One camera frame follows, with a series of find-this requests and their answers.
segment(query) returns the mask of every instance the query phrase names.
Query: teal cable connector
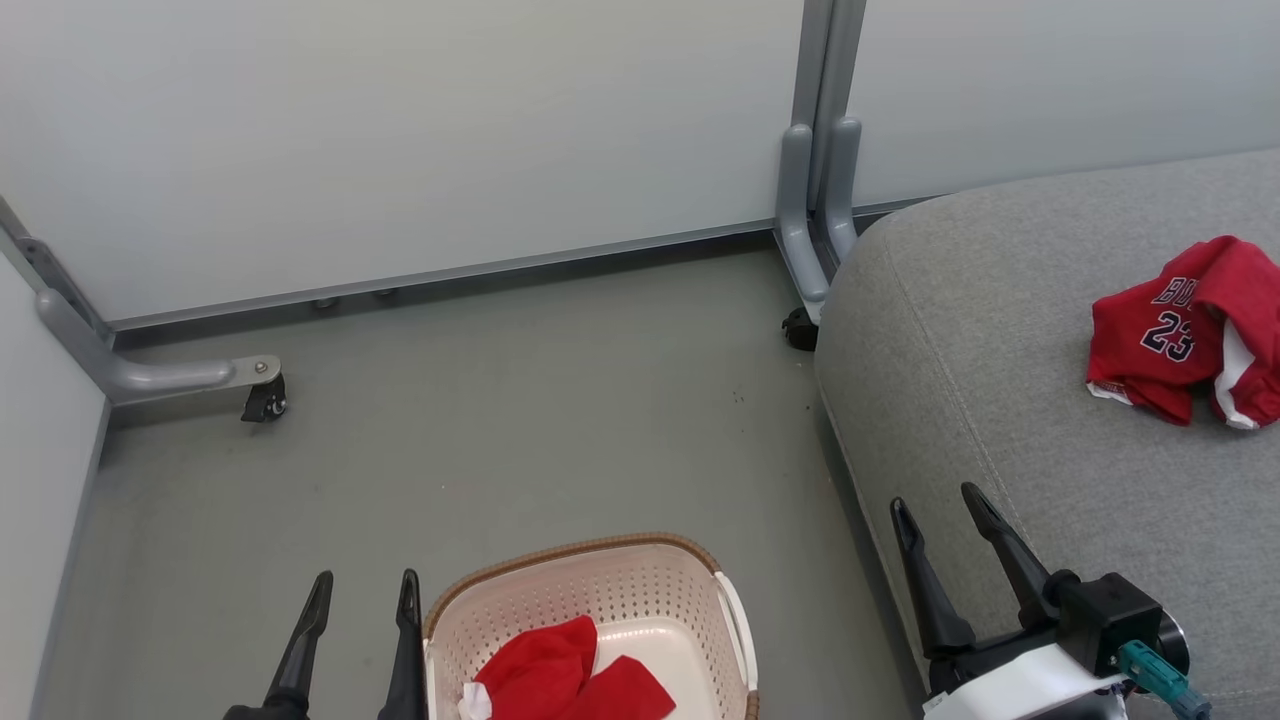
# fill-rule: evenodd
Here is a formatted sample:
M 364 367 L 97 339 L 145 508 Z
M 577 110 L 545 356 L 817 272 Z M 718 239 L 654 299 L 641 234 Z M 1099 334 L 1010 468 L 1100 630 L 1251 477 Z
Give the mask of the teal cable connector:
M 1210 720 L 1212 706 L 1193 691 L 1187 676 L 1142 641 L 1120 646 L 1120 671 L 1174 708 L 1180 720 Z

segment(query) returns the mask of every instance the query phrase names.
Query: white wall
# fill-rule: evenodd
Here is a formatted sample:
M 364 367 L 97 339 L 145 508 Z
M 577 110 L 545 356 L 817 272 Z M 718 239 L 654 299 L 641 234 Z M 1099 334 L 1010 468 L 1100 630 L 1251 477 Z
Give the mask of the white wall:
M 40 323 L 31 286 L 3 256 L 0 337 L 0 717 L 26 720 L 104 397 Z
M 1274 0 L 868 0 L 854 205 L 1280 145 Z
M 0 193 L 109 320 L 772 218 L 804 0 L 4 0 Z

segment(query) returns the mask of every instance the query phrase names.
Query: gray sofa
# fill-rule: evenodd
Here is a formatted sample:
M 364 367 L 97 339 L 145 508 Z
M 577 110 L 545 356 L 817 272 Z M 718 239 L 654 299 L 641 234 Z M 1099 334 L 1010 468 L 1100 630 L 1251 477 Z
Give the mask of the gray sofa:
M 1119 571 L 1161 601 L 1217 720 L 1280 716 L 1280 425 L 1229 429 L 1198 398 L 1180 428 L 1084 388 L 1091 304 L 1219 234 L 1280 260 L 1280 150 L 960 192 L 858 241 L 815 363 L 916 656 L 895 496 L 978 637 L 1018 629 L 972 480 L 1051 571 Z

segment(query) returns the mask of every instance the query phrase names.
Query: white plastic basket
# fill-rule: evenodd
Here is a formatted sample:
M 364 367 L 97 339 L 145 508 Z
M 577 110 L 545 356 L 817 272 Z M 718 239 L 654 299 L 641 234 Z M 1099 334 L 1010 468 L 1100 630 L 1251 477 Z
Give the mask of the white plastic basket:
M 756 720 L 755 648 L 733 584 L 678 536 L 604 538 L 526 555 L 444 592 L 422 625 L 431 720 L 457 720 L 462 683 L 515 635 L 590 615 L 595 671 L 645 665 L 676 701 L 668 720 Z

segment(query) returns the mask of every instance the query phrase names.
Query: black caster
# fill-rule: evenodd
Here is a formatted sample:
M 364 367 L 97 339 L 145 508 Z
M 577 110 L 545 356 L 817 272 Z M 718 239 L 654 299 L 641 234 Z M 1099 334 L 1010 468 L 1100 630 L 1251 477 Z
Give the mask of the black caster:
M 253 386 L 248 391 L 248 400 L 244 401 L 244 414 L 241 420 L 244 423 L 266 423 L 275 420 L 289 409 L 284 398 L 284 373 L 275 375 L 269 383 Z
M 782 320 L 782 332 L 787 336 L 787 345 L 796 350 L 813 352 L 818 347 L 818 325 L 813 324 L 804 307 L 796 307 Z

